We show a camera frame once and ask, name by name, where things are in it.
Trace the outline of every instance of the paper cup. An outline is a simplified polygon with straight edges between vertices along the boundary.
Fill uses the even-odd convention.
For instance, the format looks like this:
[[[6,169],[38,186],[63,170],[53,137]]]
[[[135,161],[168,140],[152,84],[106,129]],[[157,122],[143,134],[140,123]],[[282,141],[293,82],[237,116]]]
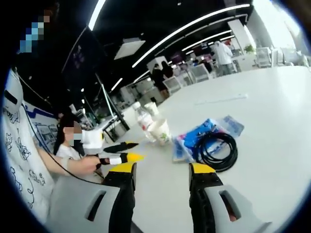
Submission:
[[[156,103],[150,102],[145,105],[145,108],[150,112],[151,115],[155,116],[159,114],[159,110],[156,106]]]
[[[160,119],[153,122],[147,130],[160,145],[166,144],[171,139],[170,129],[166,119]]]

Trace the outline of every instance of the white table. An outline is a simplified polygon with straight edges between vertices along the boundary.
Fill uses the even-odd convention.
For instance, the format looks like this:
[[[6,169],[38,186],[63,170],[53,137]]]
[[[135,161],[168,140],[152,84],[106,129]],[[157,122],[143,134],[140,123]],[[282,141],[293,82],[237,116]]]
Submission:
[[[248,98],[197,105],[247,94]],[[208,117],[228,114],[245,129],[237,139],[236,164],[220,173],[253,204],[267,232],[279,228],[300,205],[311,180],[311,73],[306,67],[275,67],[226,75],[185,87],[164,101],[160,113],[173,135]],[[120,141],[142,141],[138,126]],[[133,221],[145,233],[191,233],[189,169],[173,164],[169,146],[142,143]]]

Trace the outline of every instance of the water bottle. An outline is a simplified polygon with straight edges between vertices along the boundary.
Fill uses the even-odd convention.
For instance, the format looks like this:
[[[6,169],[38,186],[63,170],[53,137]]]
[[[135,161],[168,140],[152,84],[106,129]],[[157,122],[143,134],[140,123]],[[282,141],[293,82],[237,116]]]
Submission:
[[[132,106],[135,110],[135,116],[138,125],[144,131],[145,136],[148,138],[149,141],[155,142],[156,139],[152,137],[152,135],[147,131],[148,127],[153,123],[150,113],[146,111],[146,109],[142,108],[139,102],[135,102]]]

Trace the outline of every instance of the black cable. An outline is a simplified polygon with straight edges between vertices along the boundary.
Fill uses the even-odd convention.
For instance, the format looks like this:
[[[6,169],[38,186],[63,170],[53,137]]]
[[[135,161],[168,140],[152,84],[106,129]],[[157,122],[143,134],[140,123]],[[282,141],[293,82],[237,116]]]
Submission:
[[[206,144],[210,140],[222,140],[224,143],[228,144],[230,147],[230,154],[223,158],[217,159],[208,153]],[[238,158],[238,148],[234,138],[227,133],[214,133],[208,132],[202,135],[200,140],[197,142],[193,153],[194,158],[198,163],[206,164],[211,168],[215,169],[217,172],[223,172],[230,169],[236,162]]]
[[[34,132],[35,137],[36,137],[37,140],[40,142],[40,139],[38,138],[37,134],[35,133],[35,130],[34,130],[34,128],[33,128],[33,125],[32,125],[32,123],[31,123],[31,121],[30,121],[30,119],[29,119],[29,116],[28,116],[28,114],[27,114],[27,110],[26,110],[26,108],[25,108],[25,105],[22,104],[22,106],[23,106],[23,108],[24,108],[24,110],[25,110],[25,113],[26,113],[28,122],[29,122],[29,124],[30,124],[30,127],[31,127],[31,129],[33,130],[33,132]],[[84,179],[79,178],[79,177],[77,177],[76,175],[72,174],[70,171],[68,171],[67,169],[65,169],[61,164],[59,164],[59,163],[54,159],[54,157],[48,152],[47,148],[43,147],[43,149],[44,149],[45,152],[54,160],[54,162],[56,162],[57,165],[59,165],[59,166],[60,166],[65,172],[67,172],[69,175],[71,175],[71,176],[73,176],[74,178],[77,178],[78,180],[81,180],[81,181],[85,181],[85,182],[88,182],[88,183],[94,183],[94,184],[100,184],[100,183],[96,183],[96,182],[84,180]]]

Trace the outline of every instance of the white shirt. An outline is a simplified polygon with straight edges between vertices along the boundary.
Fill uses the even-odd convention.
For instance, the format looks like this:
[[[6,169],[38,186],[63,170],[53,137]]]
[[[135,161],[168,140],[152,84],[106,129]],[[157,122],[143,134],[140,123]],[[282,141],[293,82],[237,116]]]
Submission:
[[[220,65],[228,65],[232,63],[231,57],[233,56],[233,54],[227,45],[225,45],[224,43],[215,43],[213,48],[216,52],[218,63]]]
[[[15,114],[3,109],[2,131],[8,172],[29,209],[45,223],[54,180],[35,147],[31,125],[23,106]]]
[[[59,149],[56,153],[56,156],[66,158],[69,157],[70,159],[79,160],[82,159],[82,156],[79,155],[79,153],[72,147],[66,147],[63,144],[59,146]],[[101,183],[103,179],[96,174],[95,172],[90,175],[80,176],[81,179],[95,182],[95,183]]]

